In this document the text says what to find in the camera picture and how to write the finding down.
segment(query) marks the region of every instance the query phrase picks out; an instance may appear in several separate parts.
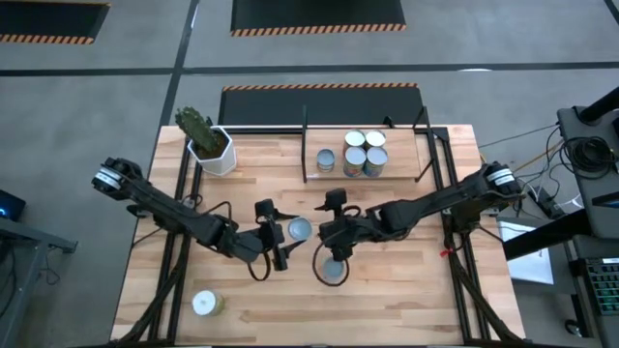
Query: white hexagonal pot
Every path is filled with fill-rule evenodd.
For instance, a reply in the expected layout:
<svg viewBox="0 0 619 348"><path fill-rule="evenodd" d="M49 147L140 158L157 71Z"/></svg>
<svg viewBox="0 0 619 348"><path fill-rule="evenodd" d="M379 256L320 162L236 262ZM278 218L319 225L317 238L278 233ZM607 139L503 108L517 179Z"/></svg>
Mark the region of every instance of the white hexagonal pot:
<svg viewBox="0 0 619 348"><path fill-rule="evenodd" d="M232 138L228 135L224 128L212 126L211 129L223 134L223 136L228 139L228 145L223 150L221 156L216 159L200 159L193 151L193 140L190 141L187 147L205 172L221 177L236 168L236 151L234 151L234 142L232 141Z"/></svg>

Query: potted cactus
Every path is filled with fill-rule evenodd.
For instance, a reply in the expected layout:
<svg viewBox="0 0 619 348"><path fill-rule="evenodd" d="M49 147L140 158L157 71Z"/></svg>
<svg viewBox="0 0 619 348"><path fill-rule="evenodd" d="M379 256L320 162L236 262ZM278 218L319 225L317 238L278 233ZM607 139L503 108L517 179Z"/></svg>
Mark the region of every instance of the potted cactus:
<svg viewBox="0 0 619 348"><path fill-rule="evenodd" d="M179 109L175 119L191 140L188 149L205 172L224 176L236 168L234 143L222 127L212 126L210 118L205 120L192 107Z"/></svg>

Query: stacked cans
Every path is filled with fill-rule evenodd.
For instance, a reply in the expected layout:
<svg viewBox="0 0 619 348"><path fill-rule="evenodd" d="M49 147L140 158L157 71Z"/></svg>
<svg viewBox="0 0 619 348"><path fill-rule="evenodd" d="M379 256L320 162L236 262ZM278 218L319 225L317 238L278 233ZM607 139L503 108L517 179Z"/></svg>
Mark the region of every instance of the stacked cans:
<svg viewBox="0 0 619 348"><path fill-rule="evenodd" d="M344 175L354 178L364 173L371 178L379 177L389 160L383 149L386 140L380 130L370 130L367 134L349 131L344 137Z"/></svg>

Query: white paper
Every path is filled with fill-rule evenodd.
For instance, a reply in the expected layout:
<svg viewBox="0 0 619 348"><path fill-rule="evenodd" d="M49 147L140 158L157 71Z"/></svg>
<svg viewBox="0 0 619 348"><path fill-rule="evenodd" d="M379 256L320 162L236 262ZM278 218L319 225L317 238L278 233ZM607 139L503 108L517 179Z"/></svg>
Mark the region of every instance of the white paper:
<svg viewBox="0 0 619 348"><path fill-rule="evenodd" d="M498 225L501 238L504 242L535 229L535 227L523 226L505 221L499 221ZM550 285L554 284L552 267L550 266L550 255L548 254L547 248L508 261L507 266L510 270L510 276L513 279L535 281Z"/></svg>

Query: black floor mat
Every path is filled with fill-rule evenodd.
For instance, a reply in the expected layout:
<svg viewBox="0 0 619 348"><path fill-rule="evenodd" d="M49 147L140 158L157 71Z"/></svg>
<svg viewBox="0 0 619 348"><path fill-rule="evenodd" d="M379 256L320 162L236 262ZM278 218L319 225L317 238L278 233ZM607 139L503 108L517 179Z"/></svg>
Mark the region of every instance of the black floor mat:
<svg viewBox="0 0 619 348"><path fill-rule="evenodd" d="M234 0L232 36L401 31L399 0Z"/></svg>
<svg viewBox="0 0 619 348"><path fill-rule="evenodd" d="M0 43L92 44L109 6L0 1Z"/></svg>
<svg viewBox="0 0 619 348"><path fill-rule="evenodd" d="M416 83L228 86L221 93L219 124L301 125L303 105L310 125L379 125L386 116L410 125L423 108Z"/></svg>

